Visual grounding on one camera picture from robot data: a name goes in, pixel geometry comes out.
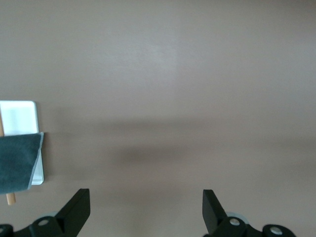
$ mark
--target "wooden dowel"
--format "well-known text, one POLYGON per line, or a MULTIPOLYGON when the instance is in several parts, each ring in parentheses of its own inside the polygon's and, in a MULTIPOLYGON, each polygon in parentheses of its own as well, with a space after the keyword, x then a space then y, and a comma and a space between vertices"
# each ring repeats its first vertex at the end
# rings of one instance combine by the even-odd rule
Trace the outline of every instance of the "wooden dowel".
MULTIPOLYGON (((3 123, 2 123, 2 117, 1 117, 1 110, 0 110, 0 137, 4 136, 4 130, 3 130, 3 123)), ((8 205, 13 205, 16 203, 15 200, 15 193, 6 194, 6 200, 8 201, 8 205)))

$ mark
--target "dark green cloth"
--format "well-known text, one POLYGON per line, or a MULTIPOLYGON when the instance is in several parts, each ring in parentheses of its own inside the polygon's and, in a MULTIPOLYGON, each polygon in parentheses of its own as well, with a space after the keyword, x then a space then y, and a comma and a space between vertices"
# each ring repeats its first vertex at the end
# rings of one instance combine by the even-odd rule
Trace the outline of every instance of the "dark green cloth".
POLYGON ((0 137, 0 194, 29 189, 44 133, 0 137))

